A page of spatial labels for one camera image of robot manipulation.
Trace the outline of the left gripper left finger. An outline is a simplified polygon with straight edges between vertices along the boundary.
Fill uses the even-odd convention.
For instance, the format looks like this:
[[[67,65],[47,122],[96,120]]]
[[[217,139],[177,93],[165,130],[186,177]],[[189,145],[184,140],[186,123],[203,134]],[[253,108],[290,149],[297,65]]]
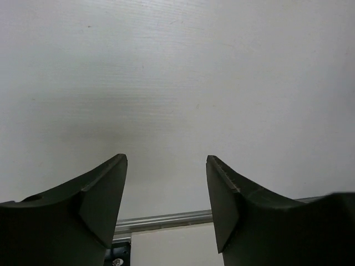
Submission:
[[[1,264],[103,265],[127,168],[118,154],[59,186],[1,203]]]

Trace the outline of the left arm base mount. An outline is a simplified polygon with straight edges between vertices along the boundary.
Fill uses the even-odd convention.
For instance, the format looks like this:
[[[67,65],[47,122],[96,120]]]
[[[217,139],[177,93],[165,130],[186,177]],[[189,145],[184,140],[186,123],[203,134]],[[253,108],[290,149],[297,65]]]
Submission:
[[[130,266],[131,241],[114,242],[105,252],[103,266]]]

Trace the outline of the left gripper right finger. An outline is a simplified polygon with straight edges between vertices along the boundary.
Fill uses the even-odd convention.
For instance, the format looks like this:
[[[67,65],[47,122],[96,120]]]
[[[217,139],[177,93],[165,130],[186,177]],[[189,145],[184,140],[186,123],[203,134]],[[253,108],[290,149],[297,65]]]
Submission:
[[[302,202],[206,160],[217,250],[225,265],[353,265],[354,193]]]

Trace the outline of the aluminium rail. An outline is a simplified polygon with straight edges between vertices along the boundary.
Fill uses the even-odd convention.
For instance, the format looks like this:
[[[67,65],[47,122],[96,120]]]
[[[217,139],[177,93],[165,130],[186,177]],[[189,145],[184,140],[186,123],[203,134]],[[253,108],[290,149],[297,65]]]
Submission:
[[[212,222],[212,211],[210,209],[159,216],[122,219],[118,220],[116,223],[114,238],[122,238],[123,235],[137,232],[194,226]]]

